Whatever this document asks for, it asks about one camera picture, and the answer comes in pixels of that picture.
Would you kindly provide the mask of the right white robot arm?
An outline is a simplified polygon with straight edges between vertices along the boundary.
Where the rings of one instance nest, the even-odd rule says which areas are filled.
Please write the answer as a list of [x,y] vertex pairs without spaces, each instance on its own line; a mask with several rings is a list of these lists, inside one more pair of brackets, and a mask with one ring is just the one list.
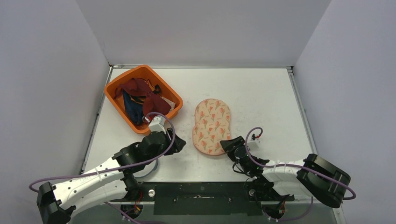
[[246,143],[239,136],[220,141],[227,156],[240,166],[240,173],[253,178],[253,189],[264,200],[280,200],[283,196],[314,197],[322,204],[339,208],[351,177],[342,169],[317,154],[291,162],[264,160],[246,151]]

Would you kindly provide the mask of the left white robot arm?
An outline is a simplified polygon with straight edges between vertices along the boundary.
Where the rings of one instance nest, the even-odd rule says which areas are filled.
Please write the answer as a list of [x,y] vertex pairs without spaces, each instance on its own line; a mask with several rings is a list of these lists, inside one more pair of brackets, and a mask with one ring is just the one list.
[[133,201],[141,195],[134,174],[160,155],[180,152],[186,141],[171,128],[152,132],[141,141],[122,148],[97,167],[64,182],[43,183],[38,190],[37,206],[45,224],[67,224],[78,213],[111,200]]

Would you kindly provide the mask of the maroon bra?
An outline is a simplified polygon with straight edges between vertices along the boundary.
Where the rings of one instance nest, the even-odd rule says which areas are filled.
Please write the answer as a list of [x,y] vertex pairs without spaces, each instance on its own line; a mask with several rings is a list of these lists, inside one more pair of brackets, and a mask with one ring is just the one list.
[[161,87],[159,85],[155,85],[154,88],[151,88],[148,80],[132,78],[127,82],[118,85],[114,91],[114,98],[117,98],[120,95],[123,96],[123,91],[126,91],[134,102],[142,105],[144,116],[150,112],[158,112],[163,115],[170,112],[170,105],[160,96],[162,92]]

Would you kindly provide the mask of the navy blue bra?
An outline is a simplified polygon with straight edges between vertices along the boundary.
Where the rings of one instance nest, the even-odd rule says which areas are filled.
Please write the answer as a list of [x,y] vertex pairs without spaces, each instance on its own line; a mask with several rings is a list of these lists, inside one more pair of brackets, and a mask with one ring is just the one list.
[[140,126],[143,124],[143,109],[142,105],[134,102],[131,96],[123,91],[124,107],[129,120],[135,125]]

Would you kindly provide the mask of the floral padded bra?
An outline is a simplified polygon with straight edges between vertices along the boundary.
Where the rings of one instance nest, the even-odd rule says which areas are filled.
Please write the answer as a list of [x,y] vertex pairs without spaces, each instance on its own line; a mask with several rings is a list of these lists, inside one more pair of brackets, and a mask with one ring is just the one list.
[[225,154],[220,141],[231,139],[231,111],[228,105],[219,99],[205,99],[196,106],[194,119],[194,147],[209,156]]

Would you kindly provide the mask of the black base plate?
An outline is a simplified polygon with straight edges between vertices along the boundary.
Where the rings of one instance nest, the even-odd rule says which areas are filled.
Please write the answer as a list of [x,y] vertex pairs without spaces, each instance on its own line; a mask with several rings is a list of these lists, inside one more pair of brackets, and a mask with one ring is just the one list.
[[231,215],[260,216],[264,205],[277,207],[294,201],[281,196],[268,183],[242,182],[143,182],[120,203],[154,207],[154,215]]

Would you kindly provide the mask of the orange plastic tub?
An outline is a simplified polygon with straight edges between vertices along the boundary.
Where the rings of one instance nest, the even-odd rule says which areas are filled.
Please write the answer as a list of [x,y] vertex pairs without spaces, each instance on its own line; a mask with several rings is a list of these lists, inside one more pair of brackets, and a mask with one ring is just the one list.
[[151,67],[140,65],[110,81],[104,93],[121,117],[137,134],[150,133],[143,118],[149,112],[175,117],[182,98]]

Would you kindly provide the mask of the white mesh laundry bag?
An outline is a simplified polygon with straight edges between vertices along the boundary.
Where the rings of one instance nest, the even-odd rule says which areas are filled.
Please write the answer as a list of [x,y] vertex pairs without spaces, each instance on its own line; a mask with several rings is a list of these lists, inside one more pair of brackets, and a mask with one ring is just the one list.
[[155,160],[155,164],[150,171],[148,171],[147,173],[145,173],[144,175],[141,175],[141,176],[135,175],[135,178],[136,179],[146,178],[146,177],[150,176],[153,172],[155,172],[158,169],[158,167],[159,167],[159,161]]

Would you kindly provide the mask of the beige bra in tub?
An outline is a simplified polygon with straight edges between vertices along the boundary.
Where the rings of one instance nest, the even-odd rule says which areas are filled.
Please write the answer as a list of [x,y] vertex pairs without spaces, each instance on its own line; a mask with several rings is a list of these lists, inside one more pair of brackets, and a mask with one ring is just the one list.
[[169,99],[167,99],[165,97],[161,97],[161,98],[170,105],[170,107],[171,107],[170,111],[174,110],[174,108],[176,106],[175,102],[173,102],[173,101],[171,101],[171,100],[169,100]]

